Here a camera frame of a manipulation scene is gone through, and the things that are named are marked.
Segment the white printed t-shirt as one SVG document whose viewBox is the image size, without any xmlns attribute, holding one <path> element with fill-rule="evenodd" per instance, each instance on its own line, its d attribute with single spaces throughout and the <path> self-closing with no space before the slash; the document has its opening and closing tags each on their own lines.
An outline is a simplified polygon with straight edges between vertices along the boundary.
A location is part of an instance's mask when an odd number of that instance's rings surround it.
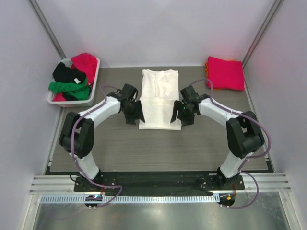
<svg viewBox="0 0 307 230">
<path fill-rule="evenodd" d="M 142 70 L 140 101 L 145 121 L 139 129 L 181 130 L 181 121 L 171 122 L 174 102 L 179 100 L 177 70 Z"/>
</svg>

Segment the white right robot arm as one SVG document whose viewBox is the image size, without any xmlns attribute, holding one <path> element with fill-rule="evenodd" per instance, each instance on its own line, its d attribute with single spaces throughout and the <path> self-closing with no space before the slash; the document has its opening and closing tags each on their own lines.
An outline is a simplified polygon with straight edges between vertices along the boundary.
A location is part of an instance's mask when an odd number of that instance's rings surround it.
<svg viewBox="0 0 307 230">
<path fill-rule="evenodd" d="M 243 164 L 265 143 L 252 111 L 245 113 L 222 105 L 207 94 L 199 95 L 192 86 L 180 91 L 181 101 L 175 101 L 170 122 L 179 119 L 182 126 L 194 124 L 195 115 L 213 119 L 226 128 L 229 153 L 216 171 L 216 183 L 228 189 L 239 176 Z"/>
</svg>

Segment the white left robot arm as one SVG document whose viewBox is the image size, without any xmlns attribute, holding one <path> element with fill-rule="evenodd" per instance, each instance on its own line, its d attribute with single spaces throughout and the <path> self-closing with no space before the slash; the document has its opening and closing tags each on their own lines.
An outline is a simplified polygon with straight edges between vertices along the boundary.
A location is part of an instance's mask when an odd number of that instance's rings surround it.
<svg viewBox="0 0 307 230">
<path fill-rule="evenodd" d="M 72 156 L 81 175 L 86 178 L 85 185 L 91 191 L 101 188 L 102 179 L 98 176 L 92 149 L 94 130 L 109 117 L 122 112 L 126 124 L 136 125 L 137 120 L 145 121 L 141 101 L 137 100 L 138 90 L 129 84 L 122 89 L 110 92 L 96 105 L 79 113 L 69 112 L 66 115 L 59 144 Z"/>
</svg>

